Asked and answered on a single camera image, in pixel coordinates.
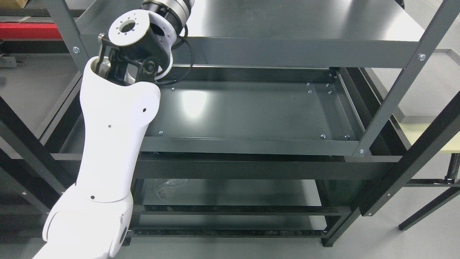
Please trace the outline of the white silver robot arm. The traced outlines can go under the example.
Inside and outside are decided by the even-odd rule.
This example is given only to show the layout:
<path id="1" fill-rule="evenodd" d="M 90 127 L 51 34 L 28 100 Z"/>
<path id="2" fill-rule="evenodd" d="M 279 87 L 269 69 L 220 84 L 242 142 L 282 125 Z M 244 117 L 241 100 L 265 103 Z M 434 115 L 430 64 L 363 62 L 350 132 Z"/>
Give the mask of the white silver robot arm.
<path id="1" fill-rule="evenodd" d="M 145 0 L 98 36 L 99 54 L 88 60 L 79 92 L 85 141 L 78 176 L 49 212 L 36 259 L 108 259 L 119 252 L 133 214 L 140 146 L 193 5 Z"/>

